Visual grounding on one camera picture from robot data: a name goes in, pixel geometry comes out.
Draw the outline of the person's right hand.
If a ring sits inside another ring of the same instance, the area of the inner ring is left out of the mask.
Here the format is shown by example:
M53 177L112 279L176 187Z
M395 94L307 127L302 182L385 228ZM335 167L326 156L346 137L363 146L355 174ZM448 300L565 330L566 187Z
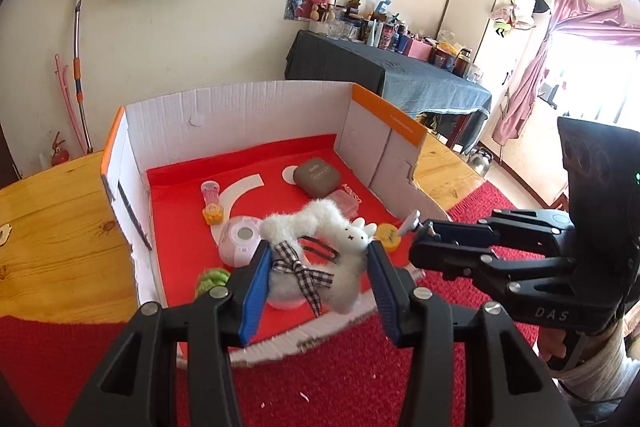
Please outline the person's right hand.
M552 358L563 360L566 357L564 339L566 332L563 329L538 329L537 348L542 361L549 362Z

